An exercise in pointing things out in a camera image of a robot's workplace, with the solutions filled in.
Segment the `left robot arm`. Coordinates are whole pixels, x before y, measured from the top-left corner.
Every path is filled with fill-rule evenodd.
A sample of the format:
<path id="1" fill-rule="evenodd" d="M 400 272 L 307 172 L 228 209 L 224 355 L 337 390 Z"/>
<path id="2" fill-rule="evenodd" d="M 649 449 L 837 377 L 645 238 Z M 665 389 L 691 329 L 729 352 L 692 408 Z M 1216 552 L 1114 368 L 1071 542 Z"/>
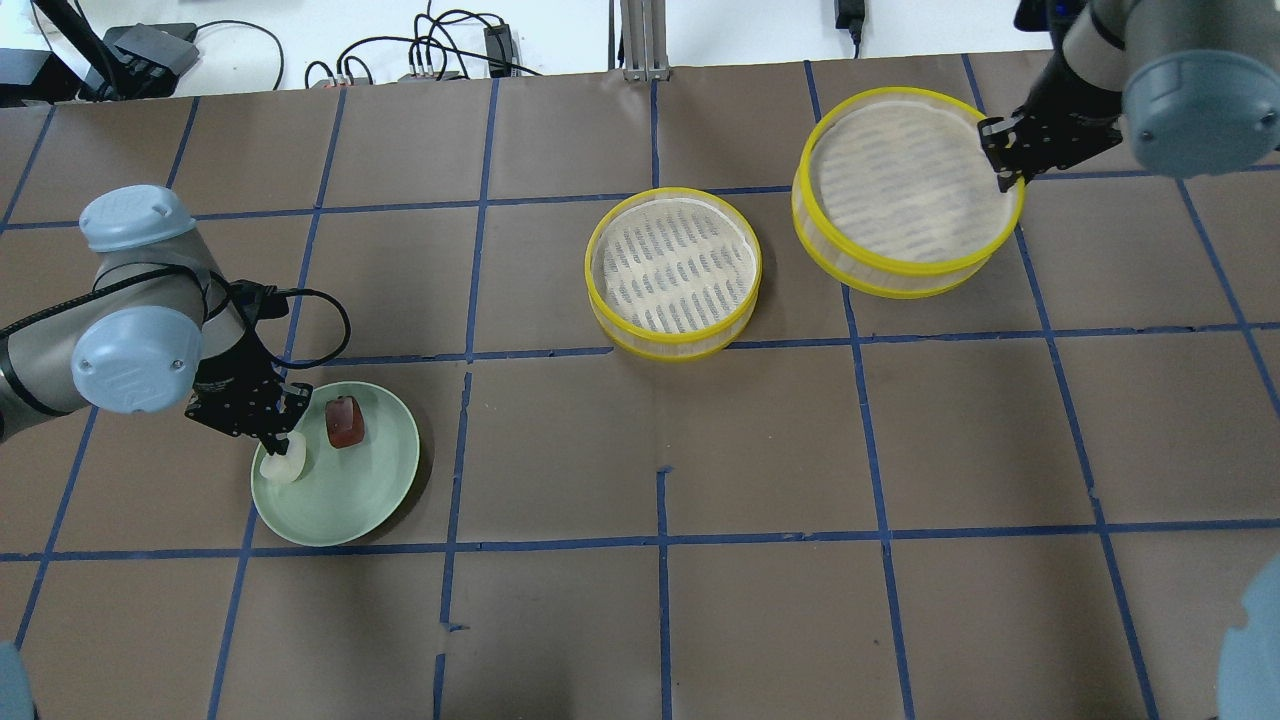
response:
<path id="1" fill-rule="evenodd" d="M 291 384 L 257 333 L 288 295 L 229 281 L 169 188 L 95 199 L 79 229 L 100 265 L 93 288 L 3 331 L 3 438 L 93 406 L 151 414 L 180 406 L 225 436 L 288 454 L 312 395 Z"/>

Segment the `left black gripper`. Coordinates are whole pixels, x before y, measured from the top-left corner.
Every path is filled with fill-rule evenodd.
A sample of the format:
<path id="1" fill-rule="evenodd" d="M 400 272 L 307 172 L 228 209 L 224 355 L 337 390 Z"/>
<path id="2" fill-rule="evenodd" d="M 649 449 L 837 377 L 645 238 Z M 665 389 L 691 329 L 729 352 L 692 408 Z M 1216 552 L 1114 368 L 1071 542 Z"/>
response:
<path id="1" fill-rule="evenodd" d="M 186 418 L 225 436 L 259 439 L 269 456 L 285 455 L 289 432 L 311 404 L 314 387 L 289 383 L 283 361 L 257 333 L 261 320 L 285 316 L 285 292 L 271 284 L 216 283 L 221 301 L 211 322 L 229 343 L 200 361 Z"/>

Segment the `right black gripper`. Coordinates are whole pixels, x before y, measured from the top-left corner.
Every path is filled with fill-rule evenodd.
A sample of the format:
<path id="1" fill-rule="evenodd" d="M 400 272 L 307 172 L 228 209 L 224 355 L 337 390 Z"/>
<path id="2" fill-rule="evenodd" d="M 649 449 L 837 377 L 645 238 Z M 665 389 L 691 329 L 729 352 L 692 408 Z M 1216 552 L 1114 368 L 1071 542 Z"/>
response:
<path id="1" fill-rule="evenodd" d="M 1121 92 L 1082 78 L 1065 60 L 1051 60 L 1012 114 L 978 123 L 978 137 L 1001 193 L 1015 179 L 1069 169 L 1123 141 Z"/>

